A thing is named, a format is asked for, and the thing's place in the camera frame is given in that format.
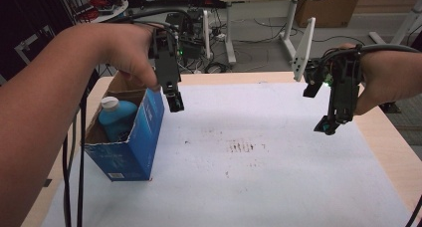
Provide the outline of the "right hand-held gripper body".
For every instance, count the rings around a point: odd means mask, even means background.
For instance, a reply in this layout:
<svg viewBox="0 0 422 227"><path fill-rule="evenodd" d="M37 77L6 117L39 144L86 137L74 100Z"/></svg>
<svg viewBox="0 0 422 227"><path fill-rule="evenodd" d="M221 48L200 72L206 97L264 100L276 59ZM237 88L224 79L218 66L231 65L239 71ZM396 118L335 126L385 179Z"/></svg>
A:
<svg viewBox="0 0 422 227"><path fill-rule="evenodd" d="M362 46L333 48L320 58L311 58L316 19L311 17L292 59L294 79L308 84L303 96L314 98L323 85L330 87L327 114L319 124L346 124L353 119L362 79L359 58Z"/></svg>

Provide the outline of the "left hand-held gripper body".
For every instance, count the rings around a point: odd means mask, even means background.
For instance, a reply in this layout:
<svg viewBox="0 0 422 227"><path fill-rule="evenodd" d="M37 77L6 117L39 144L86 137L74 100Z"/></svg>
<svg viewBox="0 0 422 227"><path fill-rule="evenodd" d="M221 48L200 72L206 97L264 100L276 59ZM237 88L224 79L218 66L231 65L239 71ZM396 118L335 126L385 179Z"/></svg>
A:
<svg viewBox="0 0 422 227"><path fill-rule="evenodd" d="M161 28L153 34L149 57L165 94L176 94L181 81L182 62L211 58L208 12L188 9L169 12Z"/></svg>

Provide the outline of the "blue cardboard box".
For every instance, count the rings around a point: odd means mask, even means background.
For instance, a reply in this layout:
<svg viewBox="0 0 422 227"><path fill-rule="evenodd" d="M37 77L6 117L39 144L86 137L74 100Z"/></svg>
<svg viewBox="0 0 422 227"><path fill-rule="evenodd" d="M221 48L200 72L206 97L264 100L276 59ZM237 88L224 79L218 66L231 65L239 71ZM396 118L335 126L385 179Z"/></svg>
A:
<svg viewBox="0 0 422 227"><path fill-rule="evenodd" d="M100 101L87 128L85 152L112 181L149 179L164 113L161 94L134 85L117 74L101 100L105 97L116 97L137 106L131 132L125 141L110 142L99 122Z"/></svg>

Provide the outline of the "blue bottle with white cap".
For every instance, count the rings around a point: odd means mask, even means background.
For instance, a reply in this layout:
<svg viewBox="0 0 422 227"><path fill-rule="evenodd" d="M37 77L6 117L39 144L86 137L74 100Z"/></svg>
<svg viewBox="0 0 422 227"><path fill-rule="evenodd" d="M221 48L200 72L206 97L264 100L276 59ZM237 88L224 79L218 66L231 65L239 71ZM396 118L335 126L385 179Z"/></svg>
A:
<svg viewBox="0 0 422 227"><path fill-rule="evenodd" d="M137 113L137 106L129 101L120 101L116 97L101 100L102 109L99 122L110 142L127 140Z"/></svg>

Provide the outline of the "person's right hand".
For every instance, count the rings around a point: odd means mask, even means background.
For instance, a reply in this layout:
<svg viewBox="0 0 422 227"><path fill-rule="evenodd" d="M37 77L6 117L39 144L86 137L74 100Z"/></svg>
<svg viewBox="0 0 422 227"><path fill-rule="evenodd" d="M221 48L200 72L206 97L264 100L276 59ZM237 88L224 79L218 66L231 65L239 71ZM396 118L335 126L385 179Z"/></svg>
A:
<svg viewBox="0 0 422 227"><path fill-rule="evenodd" d="M372 52L360 58L360 66L365 88L357 99L355 115L422 94L422 53Z"/></svg>

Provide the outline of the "person's left hand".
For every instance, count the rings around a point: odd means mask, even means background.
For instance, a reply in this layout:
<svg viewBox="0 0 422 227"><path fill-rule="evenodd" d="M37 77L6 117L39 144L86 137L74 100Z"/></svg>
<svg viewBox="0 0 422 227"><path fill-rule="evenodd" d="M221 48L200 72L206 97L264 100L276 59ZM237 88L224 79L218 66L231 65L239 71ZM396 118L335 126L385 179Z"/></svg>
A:
<svg viewBox="0 0 422 227"><path fill-rule="evenodd" d="M160 84L148 61L152 31L145 25L100 24L100 63L114 66L137 86L159 92Z"/></svg>

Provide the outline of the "brown cardboard box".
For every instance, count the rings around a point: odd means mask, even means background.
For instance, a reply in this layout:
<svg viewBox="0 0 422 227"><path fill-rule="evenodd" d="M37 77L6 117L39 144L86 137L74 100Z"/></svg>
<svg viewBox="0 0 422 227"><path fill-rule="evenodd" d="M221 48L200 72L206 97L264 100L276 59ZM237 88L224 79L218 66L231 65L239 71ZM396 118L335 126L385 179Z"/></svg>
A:
<svg viewBox="0 0 422 227"><path fill-rule="evenodd" d="M295 21L305 28L315 18L316 28L347 27L358 0L299 0Z"/></svg>

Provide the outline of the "round white table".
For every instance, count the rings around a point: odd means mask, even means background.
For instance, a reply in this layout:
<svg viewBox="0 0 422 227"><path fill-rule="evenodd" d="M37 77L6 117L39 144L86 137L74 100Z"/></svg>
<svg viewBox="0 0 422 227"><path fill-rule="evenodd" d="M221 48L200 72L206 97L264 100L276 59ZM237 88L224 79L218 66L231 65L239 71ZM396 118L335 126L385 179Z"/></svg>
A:
<svg viewBox="0 0 422 227"><path fill-rule="evenodd" d="M124 0L121 6L113 6L112 10L91 9L76 16L79 23L101 23L118 17L128 8L128 2Z"/></svg>

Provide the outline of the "white metal stand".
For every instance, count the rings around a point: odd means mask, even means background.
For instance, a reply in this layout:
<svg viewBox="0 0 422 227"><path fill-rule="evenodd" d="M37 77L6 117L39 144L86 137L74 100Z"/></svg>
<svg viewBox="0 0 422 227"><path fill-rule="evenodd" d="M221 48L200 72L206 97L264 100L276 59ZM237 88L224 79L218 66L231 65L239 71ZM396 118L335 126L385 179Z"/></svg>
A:
<svg viewBox="0 0 422 227"><path fill-rule="evenodd" d="M370 14L400 20L390 44L401 44L405 38L411 37L417 24L422 26L422 0L365 0L365 9Z"/></svg>

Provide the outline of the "white table mat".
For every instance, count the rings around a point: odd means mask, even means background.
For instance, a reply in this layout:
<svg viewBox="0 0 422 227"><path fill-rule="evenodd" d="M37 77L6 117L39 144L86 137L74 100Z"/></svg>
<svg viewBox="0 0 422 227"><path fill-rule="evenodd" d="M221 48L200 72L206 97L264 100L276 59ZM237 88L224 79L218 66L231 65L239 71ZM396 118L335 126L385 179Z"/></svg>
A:
<svg viewBox="0 0 422 227"><path fill-rule="evenodd" d="M355 123L314 131L328 88L198 85L163 117L151 176L72 171L83 227L416 227Z"/></svg>

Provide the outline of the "black curtain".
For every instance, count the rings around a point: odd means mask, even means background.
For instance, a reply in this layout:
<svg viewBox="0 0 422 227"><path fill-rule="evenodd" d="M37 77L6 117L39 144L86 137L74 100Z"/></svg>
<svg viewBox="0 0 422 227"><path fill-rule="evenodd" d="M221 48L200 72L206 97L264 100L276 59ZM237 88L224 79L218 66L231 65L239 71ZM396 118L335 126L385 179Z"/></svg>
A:
<svg viewBox="0 0 422 227"><path fill-rule="evenodd" d="M23 41L36 36L24 52L32 60L73 25L62 0L0 0L0 76L8 81L26 67L15 50Z"/></svg>

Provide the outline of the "grey metal frame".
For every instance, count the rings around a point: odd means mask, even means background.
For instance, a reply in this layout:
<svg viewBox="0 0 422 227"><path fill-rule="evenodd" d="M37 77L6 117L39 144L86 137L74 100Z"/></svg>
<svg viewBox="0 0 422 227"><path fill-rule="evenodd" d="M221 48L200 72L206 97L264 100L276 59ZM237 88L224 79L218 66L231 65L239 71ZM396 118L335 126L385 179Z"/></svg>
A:
<svg viewBox="0 0 422 227"><path fill-rule="evenodd" d="M49 25L43 27L38 33L22 40L15 48L21 60L28 65L54 38L55 33Z"/></svg>

